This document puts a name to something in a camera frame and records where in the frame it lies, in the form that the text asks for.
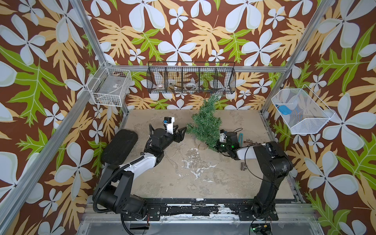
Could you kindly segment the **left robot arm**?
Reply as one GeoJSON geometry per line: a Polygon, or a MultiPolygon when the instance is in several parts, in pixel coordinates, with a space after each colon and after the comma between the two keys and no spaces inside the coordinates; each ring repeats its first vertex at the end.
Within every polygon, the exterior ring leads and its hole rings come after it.
{"type": "Polygon", "coordinates": [[[142,219],[147,214],[145,199],[131,194],[134,180],[149,169],[157,166],[163,159],[164,150],[173,142],[181,142],[187,131],[186,127],[173,126],[172,133],[165,129],[149,128],[150,137],[140,157],[127,164],[127,159],[138,141],[138,134],[122,129],[108,144],[103,152],[103,159],[108,164],[93,194],[93,210],[96,213],[126,213],[142,219]]]}

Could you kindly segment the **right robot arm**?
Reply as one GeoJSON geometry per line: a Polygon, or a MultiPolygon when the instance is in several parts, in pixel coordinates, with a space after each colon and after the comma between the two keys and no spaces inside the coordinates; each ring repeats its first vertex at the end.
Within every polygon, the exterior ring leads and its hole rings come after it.
{"type": "Polygon", "coordinates": [[[262,177],[261,186],[254,197],[251,213],[257,219],[274,217],[275,198],[281,182],[292,171],[293,165],[285,152],[275,141],[241,147],[237,132],[220,131],[215,150],[226,157],[246,164],[249,159],[256,159],[262,177]]]}

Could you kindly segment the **small green christmas tree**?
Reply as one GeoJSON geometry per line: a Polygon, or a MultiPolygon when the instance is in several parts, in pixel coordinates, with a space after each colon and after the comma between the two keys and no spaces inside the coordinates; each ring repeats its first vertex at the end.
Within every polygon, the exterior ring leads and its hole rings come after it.
{"type": "Polygon", "coordinates": [[[199,141],[206,144],[209,149],[215,150],[220,139],[220,126],[222,120],[215,117],[215,104],[220,96],[212,95],[203,102],[197,114],[192,115],[193,123],[187,124],[187,132],[194,135],[199,141]]]}

